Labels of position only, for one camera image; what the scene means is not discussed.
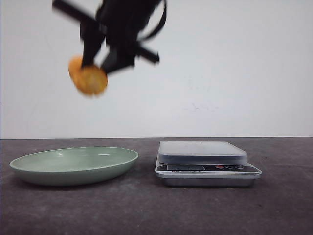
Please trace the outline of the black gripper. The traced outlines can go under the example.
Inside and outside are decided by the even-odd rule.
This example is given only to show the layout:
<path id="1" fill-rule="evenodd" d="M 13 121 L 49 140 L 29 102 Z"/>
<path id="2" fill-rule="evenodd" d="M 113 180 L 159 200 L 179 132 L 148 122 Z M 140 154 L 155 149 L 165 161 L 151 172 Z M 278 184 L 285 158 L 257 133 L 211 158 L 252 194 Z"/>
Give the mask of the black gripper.
<path id="1" fill-rule="evenodd" d="M 106 74 L 133 67 L 136 56 L 142 56 L 152 63 L 159 62 L 159 55 L 143 48 L 141 44 L 156 36 L 160 25 L 148 35 L 138 38 L 159 5 L 158 0 L 104 0 L 92 17 L 68 0 L 52 2 L 54 9 L 80 24 L 82 68 L 93 65 L 102 43 L 109 46 L 109 53 L 100 66 Z"/>

